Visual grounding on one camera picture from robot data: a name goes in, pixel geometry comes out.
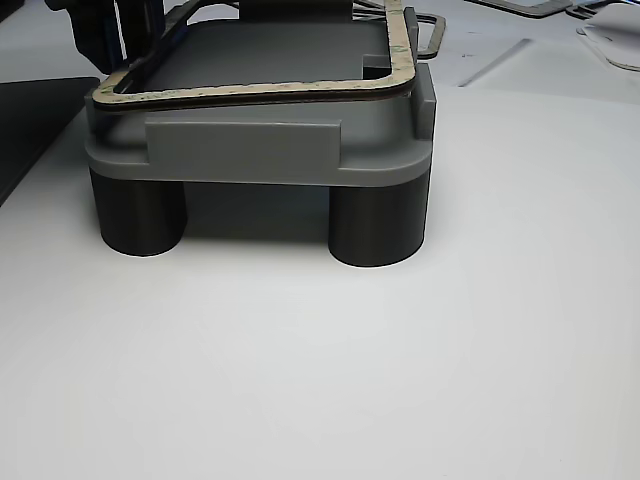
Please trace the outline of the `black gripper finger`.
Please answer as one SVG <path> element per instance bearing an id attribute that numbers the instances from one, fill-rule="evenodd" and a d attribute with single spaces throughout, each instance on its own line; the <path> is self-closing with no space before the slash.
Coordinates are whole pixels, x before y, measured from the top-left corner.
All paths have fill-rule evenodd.
<path id="1" fill-rule="evenodd" d="M 132 63 L 147 56 L 164 33 L 164 1 L 120 1 L 119 18 L 126 58 Z"/>
<path id="2" fill-rule="evenodd" d="M 46 0 L 52 11 L 69 15 L 74 41 L 80 54 L 100 72 L 118 67 L 118 26 L 111 0 Z"/>

